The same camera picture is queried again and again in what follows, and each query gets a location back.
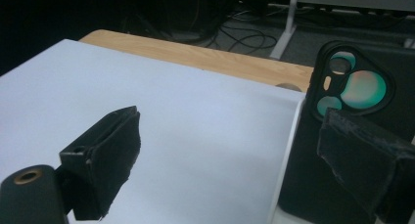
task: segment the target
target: phone case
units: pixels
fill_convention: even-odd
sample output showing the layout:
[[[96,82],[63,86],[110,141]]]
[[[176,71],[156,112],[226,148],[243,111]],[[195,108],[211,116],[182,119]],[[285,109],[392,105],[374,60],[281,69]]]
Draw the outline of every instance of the phone case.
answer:
[[[311,76],[279,205],[314,223],[373,223],[317,155],[327,108],[359,115],[411,142],[415,134],[415,51],[334,41],[324,45]]]

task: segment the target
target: white paper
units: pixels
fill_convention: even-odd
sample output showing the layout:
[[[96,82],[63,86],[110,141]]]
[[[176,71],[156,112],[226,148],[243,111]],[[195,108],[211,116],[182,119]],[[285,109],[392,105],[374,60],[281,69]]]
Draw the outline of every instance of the white paper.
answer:
[[[64,40],[0,78],[0,180],[58,167],[77,136],[135,105],[141,152],[101,223],[266,223],[303,98]]]

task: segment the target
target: wooden table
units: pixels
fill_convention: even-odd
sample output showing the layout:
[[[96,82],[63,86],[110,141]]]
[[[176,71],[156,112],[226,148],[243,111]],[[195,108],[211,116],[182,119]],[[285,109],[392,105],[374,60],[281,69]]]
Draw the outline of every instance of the wooden table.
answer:
[[[198,67],[271,85],[294,84],[305,92],[311,67],[239,55],[107,30],[96,30],[81,42],[180,65]]]

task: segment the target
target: camera lens cutout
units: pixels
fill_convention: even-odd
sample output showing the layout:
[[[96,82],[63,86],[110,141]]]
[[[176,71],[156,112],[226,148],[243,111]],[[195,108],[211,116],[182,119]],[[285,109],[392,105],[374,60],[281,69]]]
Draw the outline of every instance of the camera lens cutout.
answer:
[[[369,70],[360,70],[348,77],[341,98],[349,107],[363,110],[380,103],[386,92],[387,84],[381,75]]]
[[[356,58],[350,52],[340,51],[334,54],[329,61],[330,70],[334,74],[345,74],[356,65]]]
[[[326,114],[327,108],[340,110],[342,108],[342,102],[336,97],[323,97],[317,103],[317,110],[321,115],[324,116]]]

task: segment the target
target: black phone case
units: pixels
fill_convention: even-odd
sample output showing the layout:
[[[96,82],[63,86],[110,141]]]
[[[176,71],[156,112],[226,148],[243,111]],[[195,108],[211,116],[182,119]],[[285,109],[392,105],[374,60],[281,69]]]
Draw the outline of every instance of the black phone case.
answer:
[[[338,72],[331,68],[332,58],[339,52],[354,56],[353,69]],[[380,76],[386,88],[380,102],[362,109],[342,99],[348,79],[363,73],[358,71],[370,71]],[[414,50],[342,41],[324,45],[318,54],[300,113],[279,198],[281,208],[314,223],[373,223],[374,217],[336,181],[329,165],[316,153],[323,119],[318,110],[319,101],[325,97],[335,98],[341,109],[361,115],[411,142],[415,134],[414,81]]]

